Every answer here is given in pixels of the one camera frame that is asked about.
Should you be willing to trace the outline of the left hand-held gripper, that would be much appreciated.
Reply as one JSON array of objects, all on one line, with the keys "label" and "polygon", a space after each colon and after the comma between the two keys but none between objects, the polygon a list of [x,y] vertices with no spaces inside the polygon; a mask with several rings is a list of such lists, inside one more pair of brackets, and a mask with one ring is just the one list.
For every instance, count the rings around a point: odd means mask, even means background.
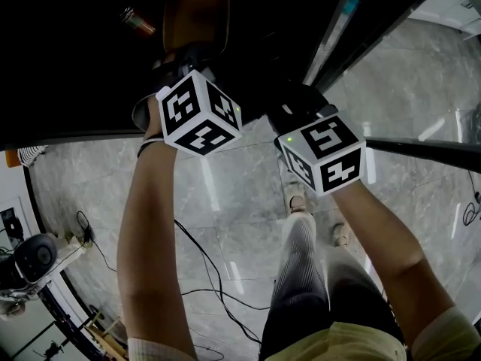
[{"label": "left hand-held gripper", "polygon": [[154,94],[166,144],[206,156],[241,138],[240,106],[194,67],[206,65],[224,49],[223,44],[200,41],[172,50],[164,58],[164,65],[173,69],[168,76],[177,79]]}]

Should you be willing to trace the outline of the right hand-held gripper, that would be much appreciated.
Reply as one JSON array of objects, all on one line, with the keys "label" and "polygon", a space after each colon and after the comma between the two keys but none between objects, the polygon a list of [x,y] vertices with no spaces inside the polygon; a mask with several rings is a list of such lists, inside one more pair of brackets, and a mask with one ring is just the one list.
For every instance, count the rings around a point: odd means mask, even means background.
[{"label": "right hand-held gripper", "polygon": [[291,173],[318,196],[361,178],[366,140],[345,111],[314,87],[288,83],[266,114]]}]

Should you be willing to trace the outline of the person's left hand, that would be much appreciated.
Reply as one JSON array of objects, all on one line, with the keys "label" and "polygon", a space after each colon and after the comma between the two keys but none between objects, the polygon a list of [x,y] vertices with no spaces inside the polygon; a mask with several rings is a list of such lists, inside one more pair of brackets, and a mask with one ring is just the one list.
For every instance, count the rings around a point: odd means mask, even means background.
[{"label": "person's left hand", "polygon": [[159,112],[159,103],[155,96],[150,96],[147,100],[149,111],[149,125],[144,135],[144,140],[162,133],[162,120]]}]

